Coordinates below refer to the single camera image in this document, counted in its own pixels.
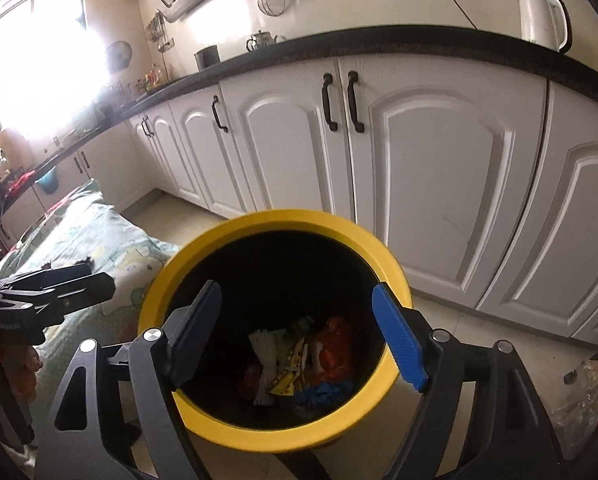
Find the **person's left hand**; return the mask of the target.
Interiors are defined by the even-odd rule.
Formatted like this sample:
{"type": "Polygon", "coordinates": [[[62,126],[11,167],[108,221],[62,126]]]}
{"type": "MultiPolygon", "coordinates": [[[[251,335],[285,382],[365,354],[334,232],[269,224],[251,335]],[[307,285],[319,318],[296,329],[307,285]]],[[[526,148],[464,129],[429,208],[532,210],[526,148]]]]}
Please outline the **person's left hand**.
{"type": "Polygon", "coordinates": [[[43,363],[37,351],[30,346],[0,346],[0,364],[14,397],[21,402],[31,403],[36,399],[36,373],[43,363]]]}

